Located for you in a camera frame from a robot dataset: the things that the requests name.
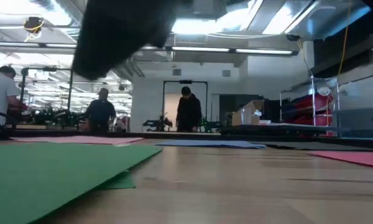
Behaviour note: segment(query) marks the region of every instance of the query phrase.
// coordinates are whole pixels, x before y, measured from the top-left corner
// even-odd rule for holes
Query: red paper
[[[314,156],[373,166],[373,152],[311,152]]]
[[[37,137],[13,138],[22,142],[54,142],[54,143],[79,143],[79,144],[126,144],[140,141],[143,138],[104,138],[94,136],[69,136],[69,137]]]

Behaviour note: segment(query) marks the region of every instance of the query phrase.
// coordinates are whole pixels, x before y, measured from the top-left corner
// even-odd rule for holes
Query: person
[[[93,100],[86,110],[88,115],[89,129],[93,134],[105,134],[109,129],[109,122],[116,117],[116,111],[111,102],[108,101],[109,91],[102,88],[98,100]]]
[[[201,120],[200,100],[187,86],[181,89],[181,94],[175,123],[177,131],[197,132]]]
[[[20,90],[16,87],[14,77],[16,72],[10,66],[0,68],[0,113],[7,114],[9,106],[20,107],[21,102],[17,99]],[[6,118],[0,116],[0,125],[6,123]]]

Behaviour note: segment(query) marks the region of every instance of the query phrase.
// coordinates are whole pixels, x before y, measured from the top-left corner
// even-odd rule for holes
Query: green mat
[[[135,187],[136,185],[132,181],[131,173],[126,170],[107,182],[101,184],[96,188],[96,190],[131,189]]]
[[[0,224],[41,218],[160,151],[135,145],[2,145]]]

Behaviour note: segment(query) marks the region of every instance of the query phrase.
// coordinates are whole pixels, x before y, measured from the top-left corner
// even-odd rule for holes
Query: wooden floor
[[[164,147],[133,179],[41,223],[373,224],[373,168],[304,151]]]

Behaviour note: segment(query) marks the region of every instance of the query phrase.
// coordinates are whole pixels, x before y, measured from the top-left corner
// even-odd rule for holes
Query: blue paper
[[[191,147],[233,147],[233,148],[249,148],[249,149],[264,149],[263,144],[253,144],[247,141],[216,141],[216,140],[171,140],[165,141],[157,146],[191,146]]]

